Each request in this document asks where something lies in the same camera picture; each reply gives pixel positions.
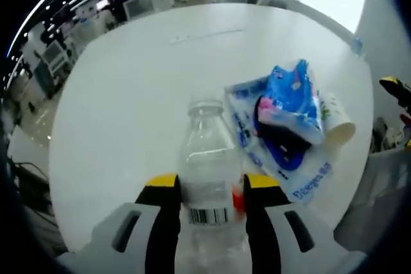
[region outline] white paper cup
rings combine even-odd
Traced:
[[[322,124],[326,134],[326,144],[343,146],[355,133],[355,124],[333,94],[325,94],[320,98]]]

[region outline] blue plastic bag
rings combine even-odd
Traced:
[[[300,60],[292,71],[274,67],[258,106],[258,121],[286,127],[314,146],[322,144],[319,91],[307,61]]]

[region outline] computer monitor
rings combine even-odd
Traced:
[[[109,5],[110,5],[109,0],[99,1],[98,3],[96,3],[97,11],[101,11],[102,9],[104,9],[106,6],[109,6]]]
[[[43,59],[47,63],[53,62],[53,60],[61,53],[60,48],[58,48],[56,41],[52,42],[43,54]]]

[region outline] barcode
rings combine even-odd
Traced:
[[[190,224],[221,225],[228,221],[227,208],[189,210]]]

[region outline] table surface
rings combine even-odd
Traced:
[[[373,119],[369,66],[334,33],[299,13],[207,4],[130,22],[91,42],[77,61],[57,108],[49,154],[51,199],[68,249],[83,247],[93,226],[133,202],[148,179],[177,171],[193,97],[223,98],[225,86],[300,58],[356,125],[334,175],[308,205],[335,228],[367,160]]]

